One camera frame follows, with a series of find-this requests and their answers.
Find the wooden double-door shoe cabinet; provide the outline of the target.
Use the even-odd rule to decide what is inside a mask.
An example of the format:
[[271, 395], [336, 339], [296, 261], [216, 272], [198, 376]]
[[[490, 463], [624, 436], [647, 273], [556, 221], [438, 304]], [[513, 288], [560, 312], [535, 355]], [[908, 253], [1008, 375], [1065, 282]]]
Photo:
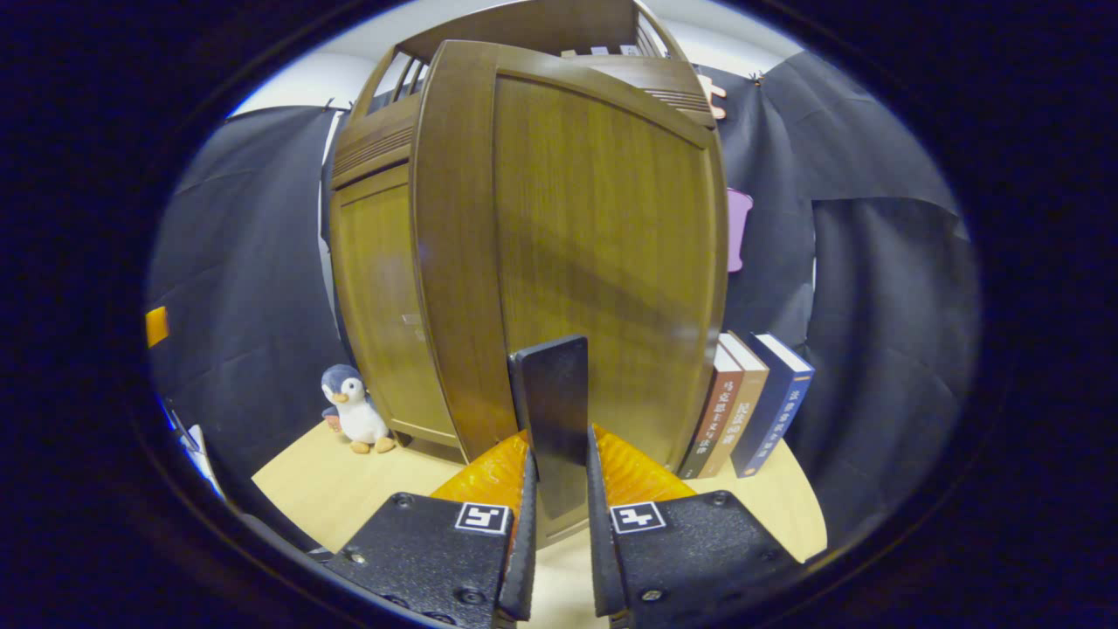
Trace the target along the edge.
[[475, 460], [525, 427], [508, 359], [580, 335], [590, 422], [686, 461], [727, 185], [699, 76], [642, 0], [517, 0], [390, 45], [330, 190], [341, 320], [395, 433]]

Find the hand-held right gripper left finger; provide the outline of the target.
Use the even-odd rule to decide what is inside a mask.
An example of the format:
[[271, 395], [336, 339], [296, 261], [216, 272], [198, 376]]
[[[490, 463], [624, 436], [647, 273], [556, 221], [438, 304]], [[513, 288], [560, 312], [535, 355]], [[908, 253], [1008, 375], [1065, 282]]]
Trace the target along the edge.
[[503, 439], [421, 494], [398, 490], [326, 562], [338, 576], [456, 629], [518, 629], [536, 584], [536, 457]]

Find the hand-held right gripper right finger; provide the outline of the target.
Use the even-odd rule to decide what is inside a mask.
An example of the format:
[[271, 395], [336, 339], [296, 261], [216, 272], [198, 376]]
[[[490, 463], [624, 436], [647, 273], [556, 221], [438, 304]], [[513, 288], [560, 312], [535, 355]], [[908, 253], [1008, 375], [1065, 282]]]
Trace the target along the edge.
[[604, 440], [587, 430], [595, 613], [610, 629], [705, 629], [792, 585], [799, 562], [730, 490], [607, 501]]

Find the penguin plush toy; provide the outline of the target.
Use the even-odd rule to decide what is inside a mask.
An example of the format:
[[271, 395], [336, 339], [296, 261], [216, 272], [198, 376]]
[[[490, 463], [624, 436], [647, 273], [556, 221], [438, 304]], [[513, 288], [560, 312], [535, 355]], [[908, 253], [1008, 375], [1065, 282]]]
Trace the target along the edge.
[[395, 449], [396, 439], [375, 409], [375, 402], [356, 366], [345, 363], [328, 366], [321, 377], [321, 390], [330, 402], [321, 411], [321, 417], [332, 431], [344, 435], [352, 452], [389, 452]]

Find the tan book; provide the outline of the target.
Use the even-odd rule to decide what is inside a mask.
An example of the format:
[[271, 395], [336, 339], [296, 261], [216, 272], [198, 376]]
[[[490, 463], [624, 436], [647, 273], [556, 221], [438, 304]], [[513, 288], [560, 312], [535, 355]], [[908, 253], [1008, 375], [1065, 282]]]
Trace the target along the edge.
[[735, 384], [735, 401], [726, 403], [724, 418], [718, 438], [699, 474], [700, 479], [714, 477], [730, 461], [730, 455], [742, 439], [743, 430], [751, 418], [752, 411], [762, 394], [762, 385], [767, 381], [769, 366], [762, 362], [755, 351], [747, 346], [743, 339], [735, 333], [720, 335], [721, 347], [735, 361], [738, 370], [738, 382]]

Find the wooden cabinet door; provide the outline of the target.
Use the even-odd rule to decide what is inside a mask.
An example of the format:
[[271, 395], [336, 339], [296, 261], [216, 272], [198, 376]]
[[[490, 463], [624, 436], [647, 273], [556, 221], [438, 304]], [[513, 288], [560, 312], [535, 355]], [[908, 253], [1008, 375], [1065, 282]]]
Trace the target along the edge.
[[396, 431], [459, 449], [418, 295], [407, 164], [337, 191], [330, 247], [349, 346], [376, 409]]
[[676, 469], [724, 307], [714, 132], [594, 59], [447, 40], [409, 171], [424, 330], [464, 457], [518, 432], [506, 359], [582, 335], [590, 422]]

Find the red-brown book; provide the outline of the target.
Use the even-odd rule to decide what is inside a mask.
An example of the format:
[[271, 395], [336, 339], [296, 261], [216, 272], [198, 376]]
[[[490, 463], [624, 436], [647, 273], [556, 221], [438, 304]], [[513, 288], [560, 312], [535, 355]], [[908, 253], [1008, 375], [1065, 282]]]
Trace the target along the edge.
[[732, 340], [726, 333], [719, 335], [719, 345], [716, 347], [714, 371], [712, 381], [707, 391], [707, 401], [703, 407], [703, 414], [697, 425], [694, 437], [686, 450], [686, 458], [679, 469], [679, 477], [683, 480], [694, 480], [702, 477], [702, 471], [714, 454], [720, 433], [727, 422], [727, 417], [732, 411], [737, 391], [742, 385], [743, 366], [732, 354], [732, 349], [726, 347], [727, 339]]

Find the black backdrop cloth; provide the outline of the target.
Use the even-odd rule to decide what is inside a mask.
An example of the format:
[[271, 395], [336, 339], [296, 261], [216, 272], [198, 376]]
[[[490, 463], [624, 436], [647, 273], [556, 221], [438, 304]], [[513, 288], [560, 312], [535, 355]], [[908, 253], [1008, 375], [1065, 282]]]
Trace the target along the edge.
[[[915, 493], [970, 390], [980, 295], [970, 235], [934, 159], [870, 92], [815, 53], [756, 84], [718, 66], [730, 187], [752, 196], [724, 326], [771, 333], [816, 375], [786, 433], [832, 547]], [[164, 308], [157, 394], [200, 425], [225, 494], [310, 552], [252, 482], [322, 422], [314, 383], [345, 358], [320, 244], [324, 152], [347, 113], [322, 105], [224, 121], [167, 206], [144, 290]]]

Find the navy blue book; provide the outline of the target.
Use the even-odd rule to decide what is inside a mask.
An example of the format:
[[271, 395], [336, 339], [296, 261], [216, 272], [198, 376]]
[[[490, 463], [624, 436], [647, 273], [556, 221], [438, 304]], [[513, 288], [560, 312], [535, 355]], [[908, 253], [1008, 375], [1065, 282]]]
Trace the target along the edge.
[[751, 334], [746, 346], [768, 366], [768, 375], [743, 426], [742, 438], [731, 452], [735, 474], [752, 477], [775, 451], [807, 395], [815, 368], [773, 334]]

